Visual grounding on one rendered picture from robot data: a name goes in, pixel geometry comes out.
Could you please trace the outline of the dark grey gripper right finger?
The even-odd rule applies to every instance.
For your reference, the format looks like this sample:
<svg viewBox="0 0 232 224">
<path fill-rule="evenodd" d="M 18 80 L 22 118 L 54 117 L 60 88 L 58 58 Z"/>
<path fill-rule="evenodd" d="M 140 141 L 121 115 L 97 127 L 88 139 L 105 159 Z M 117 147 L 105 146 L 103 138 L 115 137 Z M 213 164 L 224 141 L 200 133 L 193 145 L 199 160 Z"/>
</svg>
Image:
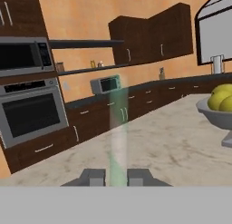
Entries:
<svg viewBox="0 0 232 224">
<path fill-rule="evenodd" d="M 127 169 L 127 177 L 128 186 L 168 186 L 168 183 L 154 178 L 149 169 Z"/>
</svg>

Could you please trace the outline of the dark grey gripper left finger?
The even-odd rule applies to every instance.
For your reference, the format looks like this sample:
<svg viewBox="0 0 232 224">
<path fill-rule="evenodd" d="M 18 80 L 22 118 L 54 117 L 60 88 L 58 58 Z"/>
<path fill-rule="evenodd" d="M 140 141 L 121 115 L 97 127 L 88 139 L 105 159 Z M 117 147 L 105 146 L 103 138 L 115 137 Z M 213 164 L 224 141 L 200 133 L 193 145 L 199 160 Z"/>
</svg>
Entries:
<svg viewBox="0 0 232 224">
<path fill-rule="evenodd" d="M 106 170 L 105 169 L 84 169 L 79 178 L 65 183 L 65 186 L 83 186 L 95 187 L 106 185 Z"/>
</svg>

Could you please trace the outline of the dark brown base cupboards run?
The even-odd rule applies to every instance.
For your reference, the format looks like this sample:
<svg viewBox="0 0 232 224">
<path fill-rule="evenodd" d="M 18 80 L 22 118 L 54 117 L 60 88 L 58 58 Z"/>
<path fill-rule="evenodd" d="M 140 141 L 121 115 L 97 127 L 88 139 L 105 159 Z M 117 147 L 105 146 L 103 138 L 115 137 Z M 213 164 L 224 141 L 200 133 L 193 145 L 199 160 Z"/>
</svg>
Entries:
<svg viewBox="0 0 232 224">
<path fill-rule="evenodd" d="M 189 94 L 210 93 L 215 86 L 222 83 L 232 83 L 232 73 L 132 86 L 115 94 L 117 98 L 126 98 L 126 107 L 108 95 L 71 102 L 66 105 L 70 123 L 68 127 L 4 150 L 9 172 L 13 174 L 25 169 Z"/>
</svg>

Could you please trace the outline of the silver toaster oven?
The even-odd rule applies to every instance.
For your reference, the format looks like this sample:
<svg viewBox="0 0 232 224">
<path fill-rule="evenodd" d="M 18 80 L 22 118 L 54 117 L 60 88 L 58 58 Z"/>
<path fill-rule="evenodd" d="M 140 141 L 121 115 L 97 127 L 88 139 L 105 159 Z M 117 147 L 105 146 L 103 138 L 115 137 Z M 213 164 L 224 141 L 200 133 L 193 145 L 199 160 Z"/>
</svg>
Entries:
<svg viewBox="0 0 232 224">
<path fill-rule="evenodd" d="M 106 94 L 121 89 L 121 78 L 118 74 L 116 74 L 91 80 L 90 84 L 93 94 Z"/>
</svg>

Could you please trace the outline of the grey fruit bowl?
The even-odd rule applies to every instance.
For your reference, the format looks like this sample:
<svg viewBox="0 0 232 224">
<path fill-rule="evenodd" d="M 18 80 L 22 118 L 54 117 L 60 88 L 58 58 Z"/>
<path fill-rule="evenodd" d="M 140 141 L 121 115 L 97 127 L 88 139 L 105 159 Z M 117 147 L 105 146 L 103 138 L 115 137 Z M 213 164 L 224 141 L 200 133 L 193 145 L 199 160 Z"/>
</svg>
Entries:
<svg viewBox="0 0 232 224">
<path fill-rule="evenodd" d="M 232 112 L 212 111 L 208 108 L 208 97 L 196 103 L 199 113 L 202 113 L 208 121 L 222 130 L 227 130 L 227 136 L 222 140 L 221 145 L 232 149 Z"/>
</svg>

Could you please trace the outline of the yellow lemon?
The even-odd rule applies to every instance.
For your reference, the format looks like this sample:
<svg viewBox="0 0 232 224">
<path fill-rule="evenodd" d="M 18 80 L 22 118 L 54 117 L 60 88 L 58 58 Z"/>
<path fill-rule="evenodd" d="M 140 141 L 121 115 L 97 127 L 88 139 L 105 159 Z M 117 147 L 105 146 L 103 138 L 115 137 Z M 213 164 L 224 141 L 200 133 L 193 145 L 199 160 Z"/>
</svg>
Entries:
<svg viewBox="0 0 232 224">
<path fill-rule="evenodd" d="M 212 92 L 212 96 L 229 96 L 232 95 L 232 84 L 226 83 L 226 84 L 220 84 L 217 87 L 215 87 Z"/>
<path fill-rule="evenodd" d="M 208 108 L 213 111 L 218 111 L 222 101 L 230 95 L 232 95 L 232 93 L 229 91 L 218 91 L 213 93 L 208 99 Z"/>
<path fill-rule="evenodd" d="M 219 105 L 219 110 L 221 112 L 232 112 L 232 95 L 222 101 Z"/>
</svg>

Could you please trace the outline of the white paper towel roll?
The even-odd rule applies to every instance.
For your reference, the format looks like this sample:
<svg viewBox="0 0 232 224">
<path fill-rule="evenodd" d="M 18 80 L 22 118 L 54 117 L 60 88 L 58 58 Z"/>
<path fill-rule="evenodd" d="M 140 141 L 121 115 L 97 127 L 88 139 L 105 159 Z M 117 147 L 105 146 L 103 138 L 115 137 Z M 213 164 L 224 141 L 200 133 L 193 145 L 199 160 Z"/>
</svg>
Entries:
<svg viewBox="0 0 232 224">
<path fill-rule="evenodd" d="M 220 74 L 224 72 L 223 60 L 224 60 L 223 54 L 211 57 L 213 74 Z"/>
</svg>

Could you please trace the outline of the silver built-in microwave oven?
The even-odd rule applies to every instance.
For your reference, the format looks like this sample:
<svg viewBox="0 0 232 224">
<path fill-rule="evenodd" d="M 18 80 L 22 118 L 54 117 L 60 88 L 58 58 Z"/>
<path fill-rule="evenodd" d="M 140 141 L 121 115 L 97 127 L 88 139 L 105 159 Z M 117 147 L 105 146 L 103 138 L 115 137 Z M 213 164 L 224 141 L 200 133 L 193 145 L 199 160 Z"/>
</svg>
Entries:
<svg viewBox="0 0 232 224">
<path fill-rule="evenodd" d="M 46 37 L 0 37 L 0 77 L 53 70 Z"/>
</svg>

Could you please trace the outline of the black framed arched window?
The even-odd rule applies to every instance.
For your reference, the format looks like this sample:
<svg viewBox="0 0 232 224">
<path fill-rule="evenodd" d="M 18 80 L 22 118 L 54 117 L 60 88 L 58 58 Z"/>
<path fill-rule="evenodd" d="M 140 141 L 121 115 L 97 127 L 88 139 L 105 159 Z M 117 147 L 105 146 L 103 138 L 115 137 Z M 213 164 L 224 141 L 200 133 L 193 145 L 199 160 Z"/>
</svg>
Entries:
<svg viewBox="0 0 232 224">
<path fill-rule="evenodd" d="M 198 65 L 222 55 L 232 61 L 232 0 L 207 0 L 195 15 Z"/>
</svg>

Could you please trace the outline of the dark brown tall cupboard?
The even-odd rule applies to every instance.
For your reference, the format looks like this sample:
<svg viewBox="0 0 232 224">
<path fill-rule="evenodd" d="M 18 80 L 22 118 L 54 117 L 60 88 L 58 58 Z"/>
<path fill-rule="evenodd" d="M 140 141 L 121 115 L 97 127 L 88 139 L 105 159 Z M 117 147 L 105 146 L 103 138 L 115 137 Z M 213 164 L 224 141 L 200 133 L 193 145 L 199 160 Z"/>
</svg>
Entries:
<svg viewBox="0 0 232 224">
<path fill-rule="evenodd" d="M 46 37 L 39 0 L 0 0 L 0 36 Z"/>
</svg>

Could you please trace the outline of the dark grey wall shelf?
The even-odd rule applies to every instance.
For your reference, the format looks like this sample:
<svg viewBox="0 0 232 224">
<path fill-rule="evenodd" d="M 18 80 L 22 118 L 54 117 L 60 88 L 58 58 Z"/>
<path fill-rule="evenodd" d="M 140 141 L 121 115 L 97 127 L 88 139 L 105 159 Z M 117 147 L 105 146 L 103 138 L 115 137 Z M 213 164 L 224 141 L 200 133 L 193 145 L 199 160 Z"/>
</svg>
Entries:
<svg viewBox="0 0 232 224">
<path fill-rule="evenodd" d="M 103 48 L 123 44 L 123 40 L 49 40 L 52 49 Z"/>
<path fill-rule="evenodd" d="M 65 71 L 65 72 L 58 72 L 58 76 L 65 76 L 70 74 L 78 74 L 78 73 L 91 73 L 91 72 L 98 72 L 98 71 L 104 71 L 104 70 L 111 70 L 121 67 L 128 67 L 129 65 L 126 64 L 117 64 L 117 65 L 108 65 L 103 67 L 97 67 L 97 68 L 86 68 L 86 69 L 79 69 L 79 70 L 71 70 L 71 71 Z"/>
</svg>

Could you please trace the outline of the dark brown wall cupboards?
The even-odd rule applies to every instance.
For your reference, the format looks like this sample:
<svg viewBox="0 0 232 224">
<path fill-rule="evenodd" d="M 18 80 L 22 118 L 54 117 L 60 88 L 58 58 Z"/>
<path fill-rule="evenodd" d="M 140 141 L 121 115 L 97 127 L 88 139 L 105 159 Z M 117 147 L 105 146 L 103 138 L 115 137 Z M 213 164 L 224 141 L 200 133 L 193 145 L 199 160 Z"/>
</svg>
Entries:
<svg viewBox="0 0 232 224">
<path fill-rule="evenodd" d="M 120 15 L 108 23 L 116 64 L 155 63 L 193 53 L 190 5 L 177 3 L 148 19 Z"/>
</svg>

